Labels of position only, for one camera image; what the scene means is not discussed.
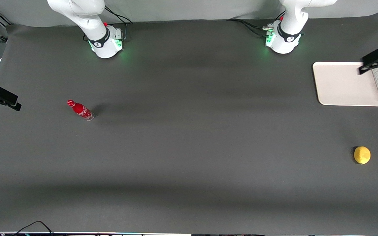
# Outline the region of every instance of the black cable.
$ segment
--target black cable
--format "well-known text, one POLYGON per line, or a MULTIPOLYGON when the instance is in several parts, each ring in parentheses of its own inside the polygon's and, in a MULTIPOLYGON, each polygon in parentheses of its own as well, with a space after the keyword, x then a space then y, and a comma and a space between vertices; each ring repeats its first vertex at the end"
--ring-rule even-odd
POLYGON ((29 224, 28 226, 22 227, 19 231, 17 231, 17 233, 12 234, 12 235, 17 235, 18 233, 20 233, 21 231, 23 231, 25 228, 27 228, 27 227, 29 227, 29 226, 37 223, 37 222, 41 223, 44 227, 46 227, 46 229, 49 231, 49 233, 51 234, 51 236, 53 236, 53 231, 47 225, 45 225, 45 223, 43 223, 42 221, 34 221, 33 223, 29 224))
POLYGON ((133 22, 131 21, 131 20, 129 20, 128 18, 126 18, 125 16, 123 16, 123 15, 118 15, 118 14, 116 14, 116 13, 114 13, 110 8, 108 8, 107 6, 105 6, 105 9, 108 11, 108 12, 110 12, 111 14, 113 14, 113 15, 115 15, 117 18, 120 18, 120 17, 122 17, 122 18, 125 18, 127 21, 129 21, 131 24, 133 24, 133 22))
POLYGON ((281 14, 279 14, 279 15, 275 18, 275 20, 279 20, 279 18, 281 18, 281 16, 283 16, 283 15, 285 15, 285 10, 284 10, 283 12, 281 12, 281 14))
MULTIPOLYGON (((227 21, 236 21, 237 19, 228 19, 227 21)), ((236 21, 236 22, 240 22, 242 23, 244 26, 246 26, 246 28, 248 28, 248 30, 250 30, 252 33, 256 34, 257 36, 264 36, 264 34, 260 34, 260 33, 257 33, 256 31, 254 31, 252 28, 249 27, 248 24, 242 22, 242 21, 236 21)))
POLYGON ((240 20, 240 19, 228 19, 227 21, 237 21, 237 22, 240 22, 240 23, 243 23, 243 24, 247 24, 247 25, 249 25, 249 26, 251 26, 251 27, 253 27, 255 29, 260 29, 260 30, 262 29, 262 27, 256 26, 254 24, 251 24, 251 23, 249 23, 247 21, 243 21, 243 20, 240 20))
POLYGON ((118 15, 114 14, 112 11, 108 10, 107 8, 106 8, 106 10, 107 10, 108 12, 110 12, 111 14, 113 14, 114 16, 116 16, 116 17, 117 17, 120 21, 122 21, 124 24, 126 24, 126 22, 124 22, 124 21, 122 20, 122 18, 120 18, 118 15))

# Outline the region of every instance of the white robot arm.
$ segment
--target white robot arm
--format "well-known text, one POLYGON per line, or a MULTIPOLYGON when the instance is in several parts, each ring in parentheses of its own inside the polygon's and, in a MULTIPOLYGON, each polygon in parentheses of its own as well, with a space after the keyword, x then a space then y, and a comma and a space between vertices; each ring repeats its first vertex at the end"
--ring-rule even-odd
POLYGON ((336 3, 337 0, 279 0, 285 7, 285 15, 282 21, 279 19, 268 27, 273 27, 273 32, 267 39, 266 46, 277 53, 286 54, 298 45, 300 32, 309 14, 303 8, 324 7, 336 3))
POLYGON ((105 8, 104 0, 48 0, 48 4, 82 29, 97 56, 110 58, 122 50, 121 30, 105 26, 98 16, 105 8))

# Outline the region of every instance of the gray table surface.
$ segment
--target gray table surface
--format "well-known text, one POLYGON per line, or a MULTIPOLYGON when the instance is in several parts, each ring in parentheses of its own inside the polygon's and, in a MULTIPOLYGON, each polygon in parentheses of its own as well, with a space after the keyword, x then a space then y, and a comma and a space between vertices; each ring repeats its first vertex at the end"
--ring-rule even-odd
POLYGON ((310 19, 288 55, 229 21, 130 25, 105 60, 77 27, 8 30, 0 231, 378 235, 378 108, 319 104, 312 73, 378 48, 378 14, 310 19))

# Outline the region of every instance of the red bottle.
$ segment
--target red bottle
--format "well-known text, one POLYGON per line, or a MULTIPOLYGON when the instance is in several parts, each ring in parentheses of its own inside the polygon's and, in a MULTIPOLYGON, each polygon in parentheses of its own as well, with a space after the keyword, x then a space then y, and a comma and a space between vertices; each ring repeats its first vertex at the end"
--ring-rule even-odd
POLYGON ((81 103, 76 103, 73 100, 68 100, 66 103, 82 118, 88 121, 91 121, 94 118, 94 114, 81 103))

